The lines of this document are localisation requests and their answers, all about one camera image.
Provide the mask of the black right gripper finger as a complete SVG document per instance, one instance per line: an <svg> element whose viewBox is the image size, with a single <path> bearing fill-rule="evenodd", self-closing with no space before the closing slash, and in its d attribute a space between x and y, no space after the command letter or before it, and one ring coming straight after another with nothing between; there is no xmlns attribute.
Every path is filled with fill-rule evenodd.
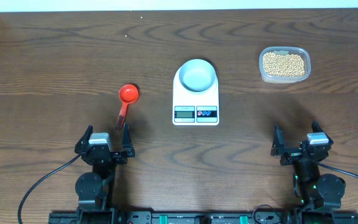
<svg viewBox="0 0 358 224"><path fill-rule="evenodd" d="M323 133L324 132L317 121L312 122L311 128L312 128L312 132L314 132L314 133Z"/></svg>
<svg viewBox="0 0 358 224"><path fill-rule="evenodd" d="M273 143L270 152L271 156L279 156L284 152L284 140L282 136L282 130L275 124L273 127Z"/></svg>

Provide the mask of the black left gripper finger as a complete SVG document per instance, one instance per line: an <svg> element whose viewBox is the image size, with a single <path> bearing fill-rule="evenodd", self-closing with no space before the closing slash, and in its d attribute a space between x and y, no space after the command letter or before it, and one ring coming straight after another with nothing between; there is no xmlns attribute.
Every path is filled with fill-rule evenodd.
<svg viewBox="0 0 358 224"><path fill-rule="evenodd" d="M89 140L93 133L92 125L89 125L80 140L75 144L75 153L86 154L90 148Z"/></svg>
<svg viewBox="0 0 358 224"><path fill-rule="evenodd" d="M126 152L133 152L133 144L129 135L129 126L124 123L124 133L122 137L122 147Z"/></svg>

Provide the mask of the red plastic measuring scoop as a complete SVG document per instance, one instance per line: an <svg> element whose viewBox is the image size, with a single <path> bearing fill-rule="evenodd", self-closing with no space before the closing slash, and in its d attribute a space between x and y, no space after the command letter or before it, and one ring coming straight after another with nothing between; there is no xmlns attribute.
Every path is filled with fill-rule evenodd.
<svg viewBox="0 0 358 224"><path fill-rule="evenodd" d="M126 84L119 90L121 109L117 118L116 129L121 129L126 118L127 108L139 99L139 90L133 84Z"/></svg>

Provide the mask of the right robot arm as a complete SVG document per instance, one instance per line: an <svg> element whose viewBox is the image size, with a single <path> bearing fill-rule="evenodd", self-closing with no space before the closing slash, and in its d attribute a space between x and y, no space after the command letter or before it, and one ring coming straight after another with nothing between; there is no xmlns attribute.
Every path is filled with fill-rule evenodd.
<svg viewBox="0 0 358 224"><path fill-rule="evenodd" d="M293 188L301 206L284 212L282 223L334 223L334 212L341 207L346 183L334 174L320 174L318 163L328 157L333 140L314 121L312 132L298 147L286 147L282 130L273 127L272 156L282 166L293 166Z"/></svg>

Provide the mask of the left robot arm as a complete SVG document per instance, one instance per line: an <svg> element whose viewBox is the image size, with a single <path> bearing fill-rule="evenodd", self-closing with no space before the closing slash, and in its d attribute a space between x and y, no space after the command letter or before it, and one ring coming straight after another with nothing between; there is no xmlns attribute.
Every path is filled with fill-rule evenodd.
<svg viewBox="0 0 358 224"><path fill-rule="evenodd" d="M129 126L124 124L122 151L112 150L108 133L94 133L88 126L75 145L75 153L92 167L82 174L75 184L78 195L78 223L127 223L127 213L109 204L116 178L116 167L127 164L135 156L129 136Z"/></svg>

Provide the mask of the white digital kitchen scale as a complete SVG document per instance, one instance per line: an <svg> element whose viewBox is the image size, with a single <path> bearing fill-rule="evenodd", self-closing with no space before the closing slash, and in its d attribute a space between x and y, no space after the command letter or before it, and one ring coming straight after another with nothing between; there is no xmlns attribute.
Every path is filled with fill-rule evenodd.
<svg viewBox="0 0 358 224"><path fill-rule="evenodd" d="M214 67L196 69L211 85L205 91L191 91L182 85L184 72L181 66L173 79L172 123L176 126L217 126L219 120L219 82Z"/></svg>

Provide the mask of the light grey round bowl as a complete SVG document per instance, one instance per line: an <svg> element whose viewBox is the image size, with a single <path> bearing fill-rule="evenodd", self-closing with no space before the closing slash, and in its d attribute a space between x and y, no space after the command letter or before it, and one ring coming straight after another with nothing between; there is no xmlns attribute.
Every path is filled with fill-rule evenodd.
<svg viewBox="0 0 358 224"><path fill-rule="evenodd" d="M185 62L179 70L179 81L189 91L209 90L217 80L214 67L206 60L192 59Z"/></svg>

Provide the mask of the clear container of soybeans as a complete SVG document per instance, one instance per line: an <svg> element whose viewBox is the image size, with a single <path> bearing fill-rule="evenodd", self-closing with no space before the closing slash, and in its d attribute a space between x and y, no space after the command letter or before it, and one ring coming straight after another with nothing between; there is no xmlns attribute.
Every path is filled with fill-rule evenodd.
<svg viewBox="0 0 358 224"><path fill-rule="evenodd" d="M310 55L299 47L267 47L259 55L259 70L266 83L301 82L311 73Z"/></svg>

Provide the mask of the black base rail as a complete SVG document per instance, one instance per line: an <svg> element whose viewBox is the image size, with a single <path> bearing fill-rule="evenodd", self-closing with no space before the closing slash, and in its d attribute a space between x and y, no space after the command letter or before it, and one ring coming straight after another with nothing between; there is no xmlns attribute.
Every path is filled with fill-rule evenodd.
<svg viewBox="0 0 358 224"><path fill-rule="evenodd" d="M358 214L306 212L296 220L280 213L256 211L245 213L155 213L111 209L109 211L53 212L48 224L251 224L251 223L358 223Z"/></svg>

